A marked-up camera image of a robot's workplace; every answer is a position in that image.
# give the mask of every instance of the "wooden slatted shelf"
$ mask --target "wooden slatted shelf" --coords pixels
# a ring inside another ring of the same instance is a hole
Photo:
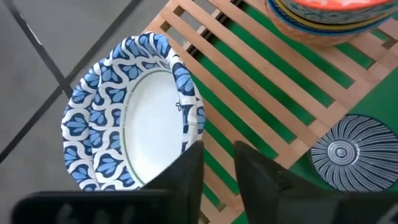
[[[274,35],[258,21],[240,10],[228,0],[207,0],[217,10],[208,14],[192,0],[170,0],[159,12],[157,17],[148,25],[146,31],[154,31],[167,35],[167,30],[173,27],[188,41],[185,45],[178,44],[169,36],[169,41],[174,50],[181,56],[186,66],[195,76],[209,88],[226,106],[238,115],[253,131],[255,131],[275,152],[278,153],[276,161],[289,168],[308,148],[336,124],[359,100],[369,93],[383,78],[398,66],[398,44],[390,49],[384,48],[384,42],[372,34],[364,34],[351,42],[351,45],[362,51],[375,62],[369,69],[358,65],[353,59],[337,50],[335,47],[311,48],[316,54],[324,58],[345,73],[353,83],[342,87],[325,72],[316,67],[311,61]],[[244,2],[259,12],[266,15],[263,0],[244,0]],[[181,15],[189,13],[202,26],[195,30],[188,25]],[[246,29],[253,37],[268,46],[282,59],[289,62],[305,78],[314,83],[326,94],[334,99],[330,106],[325,106],[311,94],[295,83],[287,74],[281,72],[269,61],[262,57],[255,49],[248,46],[237,35],[232,33],[223,24],[216,20],[220,14],[226,15],[233,22]],[[380,26],[389,37],[398,39],[398,22],[390,19]],[[276,100],[267,90],[263,89],[252,78],[247,76],[227,56],[223,55],[201,34],[210,31],[237,54],[245,58],[256,70],[270,80],[274,85],[284,91],[291,99],[308,111],[315,120],[309,125],[304,124],[288,108]],[[226,88],[213,74],[211,74],[195,57],[187,52],[189,48],[196,48],[200,53],[210,59],[220,70],[235,81],[244,91],[249,93],[261,106],[278,119],[286,128],[295,134],[292,142],[285,141],[256,113],[241,101],[230,89]],[[206,117],[219,129],[225,137],[233,142],[242,140],[250,142],[213,107],[203,99]],[[205,148],[225,171],[236,180],[233,158],[221,147],[218,142],[205,131],[203,135]],[[240,195],[235,195],[217,174],[205,165],[205,184],[222,201],[223,207],[216,208],[208,198],[202,196],[201,212],[209,223],[231,223],[243,211]]]

